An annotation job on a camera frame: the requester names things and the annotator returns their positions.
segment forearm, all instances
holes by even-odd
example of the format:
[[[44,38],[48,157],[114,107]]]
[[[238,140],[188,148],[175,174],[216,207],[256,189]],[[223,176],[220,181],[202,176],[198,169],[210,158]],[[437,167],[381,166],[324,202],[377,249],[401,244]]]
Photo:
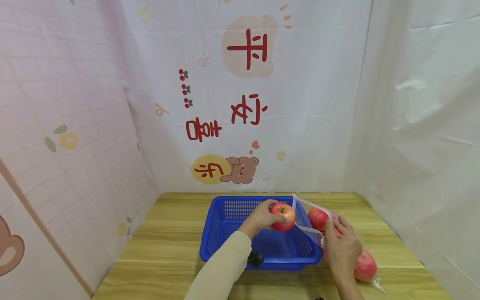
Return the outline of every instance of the forearm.
[[[341,300],[365,300],[357,286],[353,273],[345,275],[334,272],[333,277]]]
[[[225,300],[247,266],[252,241],[243,232],[234,232],[200,270],[185,300]]]

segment table surface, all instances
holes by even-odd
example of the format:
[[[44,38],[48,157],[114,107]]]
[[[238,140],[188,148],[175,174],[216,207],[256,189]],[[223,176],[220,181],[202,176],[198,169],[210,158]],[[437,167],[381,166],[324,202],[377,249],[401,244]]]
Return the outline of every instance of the table surface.
[[[204,265],[198,254],[204,222],[212,199],[220,195],[225,194],[162,194],[93,300],[183,299]],[[365,299],[450,299],[361,196],[354,193],[300,193],[298,196],[343,215],[369,247],[382,274],[386,294],[359,283]],[[245,271],[228,299],[313,300],[317,297],[339,299],[324,262],[307,266],[301,272]]]

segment blue plastic basket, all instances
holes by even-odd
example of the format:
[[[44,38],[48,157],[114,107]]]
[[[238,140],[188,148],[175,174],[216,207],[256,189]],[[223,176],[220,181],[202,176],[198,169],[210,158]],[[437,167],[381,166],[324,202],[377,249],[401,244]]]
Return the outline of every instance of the blue plastic basket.
[[[236,231],[257,205],[267,199],[292,205],[288,196],[220,196],[208,210],[200,246],[200,258],[206,262]],[[299,225],[311,227],[307,213],[297,205],[295,218]],[[297,226],[287,232],[262,229],[252,241],[252,250],[264,256],[259,270],[300,271],[308,264],[317,264],[322,254],[315,244]],[[254,268],[247,265],[247,270]]]

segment beige sleeve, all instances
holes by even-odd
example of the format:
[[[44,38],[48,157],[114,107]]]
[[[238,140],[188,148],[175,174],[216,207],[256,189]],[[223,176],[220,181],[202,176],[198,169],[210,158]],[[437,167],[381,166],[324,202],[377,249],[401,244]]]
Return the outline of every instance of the beige sleeve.
[[[232,233],[200,270],[184,299],[226,300],[251,251],[252,241],[245,233]]]

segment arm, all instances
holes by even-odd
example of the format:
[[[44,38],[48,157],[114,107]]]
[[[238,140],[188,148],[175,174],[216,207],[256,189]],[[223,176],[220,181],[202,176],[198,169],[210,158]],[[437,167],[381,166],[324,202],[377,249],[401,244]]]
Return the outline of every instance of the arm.
[[[273,223],[285,223],[284,216],[274,215],[268,211],[276,200],[260,203],[243,222],[238,231],[225,241],[204,267],[190,286],[185,300],[225,300],[233,284],[247,266],[247,259],[252,251],[252,239],[262,228]]]
[[[200,270],[185,300],[225,300],[247,266],[252,240],[235,231]]]
[[[334,227],[341,233],[340,237],[335,235]],[[360,257],[362,244],[352,226],[342,216],[333,221],[327,220],[325,247],[340,299],[365,300],[353,276],[353,269]]]

